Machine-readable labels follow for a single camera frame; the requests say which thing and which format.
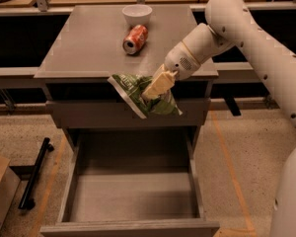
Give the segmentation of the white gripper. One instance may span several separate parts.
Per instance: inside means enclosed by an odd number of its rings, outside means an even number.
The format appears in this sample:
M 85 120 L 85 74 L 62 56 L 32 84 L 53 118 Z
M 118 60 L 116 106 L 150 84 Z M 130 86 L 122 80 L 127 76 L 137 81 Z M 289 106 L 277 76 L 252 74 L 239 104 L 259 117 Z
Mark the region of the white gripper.
M 200 63 L 180 41 L 166 55 L 164 64 L 154 73 L 153 80 L 142 93 L 142 97 L 147 101 L 157 99 L 175 85 L 176 79 L 185 80 L 199 68 Z

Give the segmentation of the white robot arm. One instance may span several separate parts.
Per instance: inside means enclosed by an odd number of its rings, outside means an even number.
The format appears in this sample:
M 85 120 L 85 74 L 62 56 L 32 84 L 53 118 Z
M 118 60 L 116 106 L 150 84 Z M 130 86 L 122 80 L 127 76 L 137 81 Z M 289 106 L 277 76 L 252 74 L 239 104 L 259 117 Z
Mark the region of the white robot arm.
M 276 104 L 296 128 L 296 54 L 254 20 L 243 0 L 209 0 L 198 25 L 165 57 L 153 76 L 166 92 L 209 58 L 235 46 L 250 63 Z M 277 188 L 269 237 L 296 237 L 296 148 L 288 156 Z

